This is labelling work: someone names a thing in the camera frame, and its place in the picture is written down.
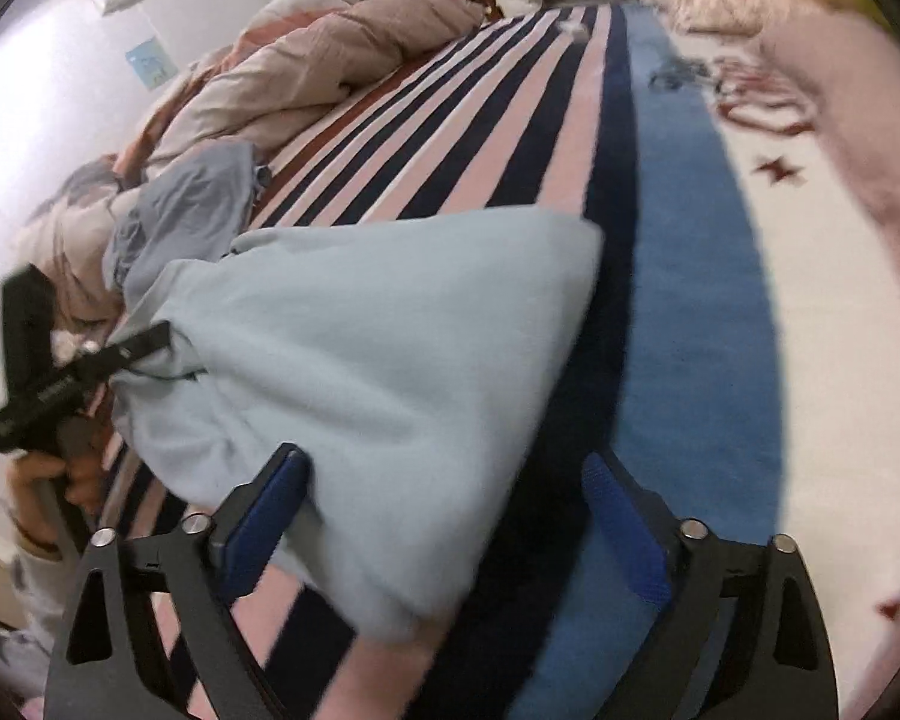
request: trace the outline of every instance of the star pattern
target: star pattern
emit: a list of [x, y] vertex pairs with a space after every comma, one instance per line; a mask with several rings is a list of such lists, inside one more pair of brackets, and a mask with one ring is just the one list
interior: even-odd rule
[[764, 161], [754, 170], [757, 172], [765, 172], [770, 175], [770, 183], [778, 184], [780, 181], [790, 181], [794, 184], [802, 184], [803, 178], [800, 174], [803, 172], [802, 167], [796, 167], [787, 162], [786, 157], [778, 157], [773, 162]]

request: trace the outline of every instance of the metal bolt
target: metal bolt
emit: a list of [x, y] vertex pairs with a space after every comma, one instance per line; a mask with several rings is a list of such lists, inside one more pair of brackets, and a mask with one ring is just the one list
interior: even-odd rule
[[797, 543], [787, 536], [786, 533], [780, 533], [779, 536], [774, 536], [773, 546], [775, 546], [779, 552], [783, 552], [784, 555], [793, 555], [794, 552], [797, 552]]
[[710, 528], [707, 528], [698, 519], [685, 519], [680, 524], [680, 532], [687, 538], [692, 538], [693, 541], [703, 541], [710, 535]]
[[114, 538], [117, 538], [117, 532], [113, 528], [101, 528], [90, 536], [90, 543], [95, 547], [106, 547], [113, 543]]
[[191, 536], [194, 533], [203, 533], [209, 527], [210, 517], [207, 517], [206, 514], [191, 514], [183, 520], [183, 532], [189, 533]]

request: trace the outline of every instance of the white blanket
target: white blanket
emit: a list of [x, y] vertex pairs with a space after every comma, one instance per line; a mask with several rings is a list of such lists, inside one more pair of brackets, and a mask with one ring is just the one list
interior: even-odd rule
[[235, 248], [170, 264], [120, 331], [168, 319], [173, 347], [115, 378], [118, 429], [173, 493], [211, 507], [299, 445], [314, 483], [279, 557], [361, 634], [408, 637], [473, 583], [601, 234], [509, 208]]

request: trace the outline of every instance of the comforter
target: comforter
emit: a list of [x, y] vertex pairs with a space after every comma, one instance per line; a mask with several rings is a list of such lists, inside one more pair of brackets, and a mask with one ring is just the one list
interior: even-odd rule
[[[17, 244], [18, 257], [53, 281], [58, 326], [85, 331], [117, 319], [119, 295], [103, 287], [101, 260], [116, 220], [136, 202], [141, 170], [158, 175], [208, 140], [250, 141], [273, 156], [361, 87], [476, 28], [463, 0], [368, 0], [346, 10], [288, 0], [269, 6], [232, 49], [197, 63], [170, 88], [103, 179], [45, 204]], [[301, 7], [309, 10], [300, 11]], [[269, 40], [264, 46], [261, 42]]]

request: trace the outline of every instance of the person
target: person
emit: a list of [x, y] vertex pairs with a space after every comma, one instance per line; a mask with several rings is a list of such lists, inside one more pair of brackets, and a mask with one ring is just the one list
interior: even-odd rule
[[15, 528], [17, 554], [10, 579], [26, 618], [19, 631], [0, 631], [0, 684], [21, 704], [44, 694], [50, 652], [58, 634], [77, 565], [58, 548], [58, 534], [40, 503], [35, 484], [66, 474], [66, 497], [96, 517], [103, 504], [103, 454], [113, 429], [108, 418], [86, 452], [69, 461], [29, 452], [7, 466], [7, 513]]

